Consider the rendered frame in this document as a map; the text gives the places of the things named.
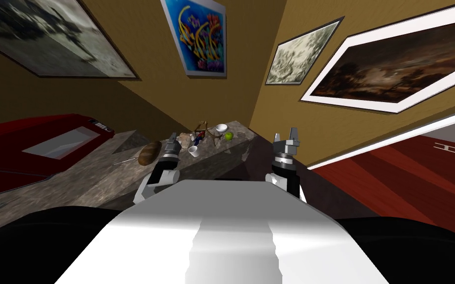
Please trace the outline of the pale green picture in dark frame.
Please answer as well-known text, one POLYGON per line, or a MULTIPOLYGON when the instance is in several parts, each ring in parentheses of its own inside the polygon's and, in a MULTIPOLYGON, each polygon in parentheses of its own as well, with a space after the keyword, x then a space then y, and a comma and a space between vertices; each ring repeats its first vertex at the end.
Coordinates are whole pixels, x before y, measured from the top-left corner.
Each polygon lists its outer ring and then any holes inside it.
POLYGON ((340 17, 276 47, 265 85, 300 85, 342 22, 340 17))

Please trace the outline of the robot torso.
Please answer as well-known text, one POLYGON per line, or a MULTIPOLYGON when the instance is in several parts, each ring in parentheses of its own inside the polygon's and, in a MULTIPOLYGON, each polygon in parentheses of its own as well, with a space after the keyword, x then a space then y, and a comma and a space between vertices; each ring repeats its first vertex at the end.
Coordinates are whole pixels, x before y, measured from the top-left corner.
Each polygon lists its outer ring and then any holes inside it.
POLYGON ((183 180, 110 221, 55 284, 388 284, 331 217, 265 181, 183 180))

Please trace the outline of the red appliance with pale window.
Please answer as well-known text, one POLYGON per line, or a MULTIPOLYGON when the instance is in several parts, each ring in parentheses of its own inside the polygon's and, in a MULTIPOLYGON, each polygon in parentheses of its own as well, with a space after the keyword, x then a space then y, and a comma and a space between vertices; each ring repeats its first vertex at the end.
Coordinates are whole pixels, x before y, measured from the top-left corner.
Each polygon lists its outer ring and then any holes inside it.
POLYGON ((114 135, 105 124, 79 114, 0 123, 0 193, 52 178, 114 135))

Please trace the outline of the brown wooden rack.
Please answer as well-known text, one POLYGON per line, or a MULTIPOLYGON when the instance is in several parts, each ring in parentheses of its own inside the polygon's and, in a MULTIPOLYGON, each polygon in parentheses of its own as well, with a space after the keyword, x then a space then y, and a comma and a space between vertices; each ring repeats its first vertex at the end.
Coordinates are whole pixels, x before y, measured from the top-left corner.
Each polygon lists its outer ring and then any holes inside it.
POLYGON ((205 134, 211 138, 211 141, 214 146, 216 146, 220 143, 221 138, 223 136, 223 134, 214 135, 208 128, 208 122, 206 120, 199 122, 198 126, 194 129, 193 134, 197 135, 201 132, 205 132, 205 134))

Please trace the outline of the brown bread loaf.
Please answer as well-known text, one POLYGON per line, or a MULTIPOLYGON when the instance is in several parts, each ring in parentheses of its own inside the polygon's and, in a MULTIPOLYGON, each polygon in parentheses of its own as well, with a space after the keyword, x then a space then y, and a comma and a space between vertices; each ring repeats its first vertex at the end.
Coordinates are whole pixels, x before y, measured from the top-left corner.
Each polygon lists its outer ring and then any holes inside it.
POLYGON ((141 166, 152 164, 158 158, 161 147, 161 141, 154 141, 145 145, 137 158, 138 164, 141 166))

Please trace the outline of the grey picture in dark frame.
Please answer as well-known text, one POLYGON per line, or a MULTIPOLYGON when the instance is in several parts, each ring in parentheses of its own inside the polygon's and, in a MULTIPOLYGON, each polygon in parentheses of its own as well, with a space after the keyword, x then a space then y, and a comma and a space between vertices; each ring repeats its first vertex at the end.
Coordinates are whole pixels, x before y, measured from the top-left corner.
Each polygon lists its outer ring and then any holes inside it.
POLYGON ((40 78, 138 80, 83 0, 0 0, 0 54, 40 78))

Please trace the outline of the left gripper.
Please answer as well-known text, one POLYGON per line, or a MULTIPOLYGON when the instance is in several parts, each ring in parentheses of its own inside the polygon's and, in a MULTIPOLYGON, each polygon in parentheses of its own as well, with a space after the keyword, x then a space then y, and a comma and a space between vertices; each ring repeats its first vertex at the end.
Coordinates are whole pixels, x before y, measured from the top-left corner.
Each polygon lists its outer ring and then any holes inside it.
POLYGON ((178 158, 182 147, 179 141, 176 140, 176 133, 172 133, 165 146, 163 157, 178 158))

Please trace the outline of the blue picture with yellow fish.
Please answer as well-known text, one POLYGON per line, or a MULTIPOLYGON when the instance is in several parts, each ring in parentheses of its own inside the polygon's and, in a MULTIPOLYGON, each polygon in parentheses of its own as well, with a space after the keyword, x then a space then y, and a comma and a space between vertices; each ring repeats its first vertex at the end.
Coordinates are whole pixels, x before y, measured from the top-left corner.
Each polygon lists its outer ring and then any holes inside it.
POLYGON ((227 76, 226 8, 213 0, 160 0, 187 76, 227 76))

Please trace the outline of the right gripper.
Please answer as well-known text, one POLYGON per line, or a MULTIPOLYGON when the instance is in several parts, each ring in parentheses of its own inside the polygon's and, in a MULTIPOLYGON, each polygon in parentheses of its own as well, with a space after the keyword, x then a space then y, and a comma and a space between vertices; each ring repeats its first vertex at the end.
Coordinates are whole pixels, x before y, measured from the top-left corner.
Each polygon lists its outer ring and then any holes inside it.
POLYGON ((289 133, 289 140, 281 140, 281 137, 278 133, 274 135, 273 140, 273 153, 275 155, 285 154, 289 156, 297 155, 297 149, 300 145, 298 138, 298 129, 292 127, 289 133))

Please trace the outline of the dark landscape picture in white frame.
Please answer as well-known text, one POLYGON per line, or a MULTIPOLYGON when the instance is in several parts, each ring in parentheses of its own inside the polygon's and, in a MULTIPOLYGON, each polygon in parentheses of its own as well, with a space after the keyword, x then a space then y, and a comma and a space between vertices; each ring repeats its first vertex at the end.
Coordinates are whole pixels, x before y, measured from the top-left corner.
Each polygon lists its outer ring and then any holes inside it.
POLYGON ((400 113, 455 86, 455 5, 348 36, 303 102, 400 113))

